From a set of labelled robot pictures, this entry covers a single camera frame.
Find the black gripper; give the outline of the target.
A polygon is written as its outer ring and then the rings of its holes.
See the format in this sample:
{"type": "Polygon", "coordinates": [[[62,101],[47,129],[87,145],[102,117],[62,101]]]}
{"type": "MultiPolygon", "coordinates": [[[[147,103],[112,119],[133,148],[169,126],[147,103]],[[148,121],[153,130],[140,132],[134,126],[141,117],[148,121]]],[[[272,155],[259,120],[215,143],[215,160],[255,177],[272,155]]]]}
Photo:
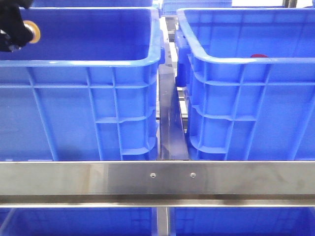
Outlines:
{"type": "Polygon", "coordinates": [[[13,52],[33,40],[33,33],[23,22],[20,7],[29,9],[32,0],[0,1],[0,51],[13,52]]]}

